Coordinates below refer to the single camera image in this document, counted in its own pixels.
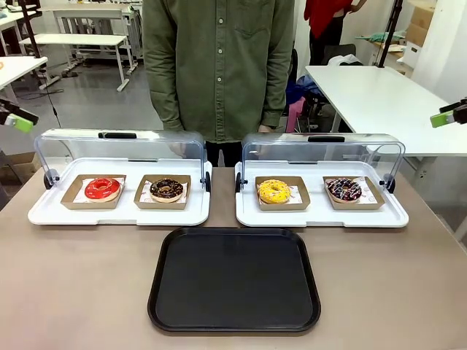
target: red glazed donut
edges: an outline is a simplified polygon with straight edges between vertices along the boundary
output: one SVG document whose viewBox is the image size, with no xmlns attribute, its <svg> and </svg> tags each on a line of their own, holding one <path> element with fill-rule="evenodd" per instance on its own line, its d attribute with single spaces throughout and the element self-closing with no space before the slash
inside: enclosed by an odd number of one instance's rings
<svg viewBox="0 0 467 350">
<path fill-rule="evenodd" d="M 120 183 L 115 179 L 95 179 L 85 188 L 85 196 L 92 202 L 110 202 L 120 193 Z"/>
</svg>

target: chocolate donut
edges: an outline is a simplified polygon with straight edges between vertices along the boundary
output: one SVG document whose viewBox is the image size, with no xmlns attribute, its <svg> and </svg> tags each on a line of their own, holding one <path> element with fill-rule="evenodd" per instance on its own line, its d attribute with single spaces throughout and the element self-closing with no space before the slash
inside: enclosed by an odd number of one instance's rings
<svg viewBox="0 0 467 350">
<path fill-rule="evenodd" d="M 342 203 L 356 202 L 362 195 L 362 188 L 350 179 L 335 179 L 327 183 L 329 192 Z"/>
<path fill-rule="evenodd" d="M 183 194 L 183 186 L 172 179 L 162 179 L 154 182 L 150 188 L 151 197 L 158 202 L 171 203 L 177 201 Z"/>
</svg>

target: yellow glazed donut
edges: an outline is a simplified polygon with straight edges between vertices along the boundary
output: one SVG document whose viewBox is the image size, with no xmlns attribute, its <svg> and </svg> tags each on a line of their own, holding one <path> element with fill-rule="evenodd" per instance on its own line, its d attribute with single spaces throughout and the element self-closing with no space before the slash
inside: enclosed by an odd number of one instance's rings
<svg viewBox="0 0 467 350">
<path fill-rule="evenodd" d="M 290 188 L 285 182 L 268 180 L 260 184 L 258 194 L 264 203 L 283 204 L 290 199 Z"/>
</svg>

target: metal pole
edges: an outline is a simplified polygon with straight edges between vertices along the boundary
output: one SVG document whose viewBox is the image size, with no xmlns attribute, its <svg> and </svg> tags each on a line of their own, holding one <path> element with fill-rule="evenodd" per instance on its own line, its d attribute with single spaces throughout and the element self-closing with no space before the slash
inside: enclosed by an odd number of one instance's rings
<svg viewBox="0 0 467 350">
<path fill-rule="evenodd" d="M 389 46 L 391 45 L 391 42 L 393 40 L 394 32 L 395 32 L 395 27 L 397 26 L 397 22 L 399 20 L 399 15 L 401 14 L 402 11 L 402 3 L 404 0 L 395 0 L 394 1 L 394 6 L 393 6 L 393 11 L 391 12 L 391 16 L 389 18 L 389 32 L 387 34 L 387 39 L 385 42 L 385 48 L 382 51 L 381 55 L 381 60 L 379 60 L 379 68 L 384 68 L 385 67 L 385 61 L 387 57 L 387 53 L 389 52 Z"/>
</svg>

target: lid handle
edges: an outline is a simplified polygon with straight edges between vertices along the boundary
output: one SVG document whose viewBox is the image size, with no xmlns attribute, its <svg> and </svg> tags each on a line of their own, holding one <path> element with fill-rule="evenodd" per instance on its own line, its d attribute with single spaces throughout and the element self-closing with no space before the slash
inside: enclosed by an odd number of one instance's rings
<svg viewBox="0 0 467 350">
<path fill-rule="evenodd" d="M 100 139 L 136 139 L 135 133 L 99 133 Z"/>
<path fill-rule="evenodd" d="M 333 143 L 343 143 L 345 142 L 345 137 L 343 136 L 310 136 L 308 142 L 333 142 Z"/>
</svg>

